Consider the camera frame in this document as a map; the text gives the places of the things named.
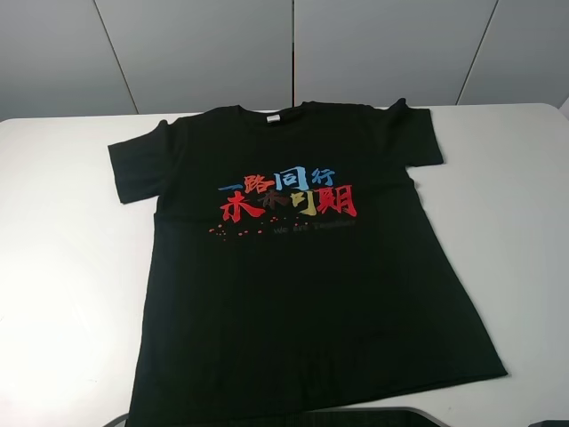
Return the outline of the black printed t-shirt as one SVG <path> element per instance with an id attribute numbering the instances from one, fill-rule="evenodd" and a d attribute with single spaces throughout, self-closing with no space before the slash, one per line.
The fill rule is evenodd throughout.
<path id="1" fill-rule="evenodd" d="M 430 110 L 225 107 L 108 153 L 122 203 L 156 200 L 134 421 L 506 375 L 408 173 L 444 163 Z"/>

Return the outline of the dark tablet screen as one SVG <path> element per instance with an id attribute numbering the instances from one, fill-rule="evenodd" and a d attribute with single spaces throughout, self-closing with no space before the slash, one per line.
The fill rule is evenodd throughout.
<path id="1" fill-rule="evenodd" d="M 412 407 L 334 408 L 262 418 L 193 423 L 193 426 L 447 426 Z"/>

